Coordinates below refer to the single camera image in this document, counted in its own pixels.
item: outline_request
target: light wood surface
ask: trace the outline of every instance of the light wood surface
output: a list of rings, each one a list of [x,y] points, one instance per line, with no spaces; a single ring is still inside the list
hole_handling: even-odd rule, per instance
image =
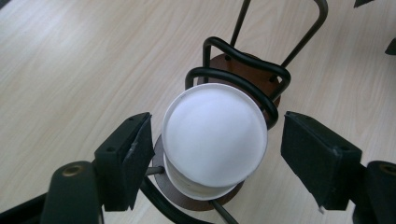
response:
[[[289,65],[280,119],[265,158],[225,205],[240,223],[352,223],[318,211],[280,156],[283,115],[311,116],[363,150],[362,164],[396,162],[396,1],[353,8],[329,1],[329,17]],[[212,35],[229,41],[241,1],[12,0],[0,9],[0,212],[48,190],[52,173],[93,152],[126,118],[150,112],[153,139],[184,76],[202,64]],[[282,63],[316,19],[309,0],[255,0],[236,47]],[[189,212],[222,223],[216,212]],[[106,223],[170,223],[139,193],[134,211]]]

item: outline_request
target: wood grain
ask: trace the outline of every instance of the wood grain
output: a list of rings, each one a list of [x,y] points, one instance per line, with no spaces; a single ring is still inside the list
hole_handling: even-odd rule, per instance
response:
[[[329,17],[288,66],[279,114],[311,116],[363,150],[362,164],[396,162],[396,2],[329,1]],[[242,1],[12,0],[0,10],[0,212],[48,190],[52,173],[93,152],[126,118],[163,115],[202,64],[209,36],[231,39]],[[318,15],[307,0],[252,1],[236,47],[281,63]],[[280,156],[283,118],[264,160],[225,205],[240,223],[352,223],[322,215]],[[214,211],[190,212],[222,223]],[[139,193],[106,223],[170,223]]]

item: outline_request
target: wooden base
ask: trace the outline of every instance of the wooden base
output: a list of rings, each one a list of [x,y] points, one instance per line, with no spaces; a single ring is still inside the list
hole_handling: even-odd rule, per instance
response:
[[[252,68],[248,65],[245,65],[244,63],[240,63],[237,60],[229,58],[226,54],[220,54],[210,60],[210,67],[228,71],[243,77],[258,87],[267,96],[270,95],[279,85],[279,81],[277,79],[273,82],[270,81],[270,77],[273,75],[272,73]],[[204,79],[202,77],[198,78],[198,84],[202,83],[204,83]],[[223,83],[236,87],[234,84],[215,78],[210,78],[209,83]],[[279,102],[280,96],[274,101],[276,107],[279,106]]]
[[[155,144],[155,156],[152,159],[152,165],[156,166],[164,166],[163,165],[163,139],[160,136]],[[176,205],[183,207],[185,209],[189,209],[192,211],[208,211],[212,210],[213,206],[208,201],[198,201],[192,198],[189,198],[178,191],[171,181],[169,180],[166,173],[155,175],[155,180],[157,181],[158,187],[163,192],[163,194]],[[242,188],[243,183],[238,184],[232,191],[228,194],[224,195],[221,198],[216,199],[216,201],[220,204],[225,204],[229,202],[236,193]]]

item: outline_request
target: black metal bar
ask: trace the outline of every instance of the black metal bar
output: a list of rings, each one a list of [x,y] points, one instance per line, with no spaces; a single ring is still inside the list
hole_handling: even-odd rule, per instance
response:
[[[198,67],[191,69],[190,72],[186,75],[186,80],[185,80],[186,90],[193,86],[193,81],[196,77],[218,78],[221,80],[229,81],[239,86],[242,90],[245,90],[253,98],[258,100],[259,104],[264,107],[265,112],[267,112],[269,117],[269,119],[266,121],[267,129],[268,130],[271,129],[276,124],[278,119],[276,106],[268,98],[268,96],[266,96],[259,88],[251,84],[246,79],[227,71],[223,71],[215,68]]]
[[[140,190],[146,195],[146,197],[154,204],[157,209],[163,213],[164,216],[175,223],[189,223],[189,224],[210,224],[210,222],[202,221],[194,217],[190,217],[171,203],[157,190],[157,188],[151,183],[148,177],[143,179]]]
[[[163,166],[149,167],[146,171],[145,176],[163,174],[163,172],[165,172],[165,168],[163,168]]]
[[[236,21],[235,28],[233,29],[233,37],[231,38],[230,45],[235,46],[236,39],[238,38],[239,32],[241,31],[242,23],[244,22],[245,16],[248,12],[248,6],[250,0],[245,0],[242,4],[241,11],[239,12],[238,20]]]
[[[225,54],[233,59],[236,59],[240,63],[244,63],[250,67],[276,74],[276,77],[281,77],[282,80],[279,83],[279,86],[272,92],[271,95],[269,95],[271,101],[275,101],[280,96],[280,94],[289,86],[291,76],[286,68],[281,67],[275,63],[269,63],[257,58],[250,57],[245,53],[231,47],[224,40],[215,36],[209,37],[204,42],[204,67],[210,67],[210,51],[212,46],[220,49]]]
[[[289,63],[294,59],[294,57],[300,52],[300,50],[308,43],[308,41],[314,36],[314,34],[318,31],[318,29],[322,26],[322,24],[326,21],[327,14],[329,12],[329,8],[327,6],[326,0],[314,0],[318,4],[319,8],[319,16],[312,27],[308,30],[308,32],[304,35],[304,37],[300,40],[300,42],[294,47],[289,56],[285,59],[285,61],[281,64],[282,67],[287,67]]]
[[[216,209],[216,211],[218,211],[219,215],[227,224],[238,224],[235,218],[233,218],[233,216],[231,216],[230,213],[228,213],[227,210],[225,210],[225,208],[221,206],[221,204],[219,204],[216,200],[211,200],[209,203],[213,205],[213,207]]]
[[[0,214],[0,223],[39,223],[47,194],[42,194]]]

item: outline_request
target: metal rod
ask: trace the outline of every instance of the metal rod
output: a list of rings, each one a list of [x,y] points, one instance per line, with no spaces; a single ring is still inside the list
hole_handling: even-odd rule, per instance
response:
[[[163,166],[149,167],[146,171],[146,176],[163,174],[163,172],[165,172],[165,169],[163,168]]]
[[[230,213],[228,213],[227,210],[225,210],[223,206],[221,206],[221,204],[219,204],[216,200],[211,200],[209,203],[213,205],[213,207],[216,209],[216,211],[218,211],[219,215],[227,224],[238,224],[235,218],[233,218]]]
[[[235,47],[236,39],[238,38],[239,31],[241,30],[242,23],[244,22],[245,16],[248,12],[248,5],[250,4],[250,0],[245,0],[242,4],[241,11],[239,12],[238,21],[236,21],[235,28],[233,29],[233,37],[231,38],[230,45]]]

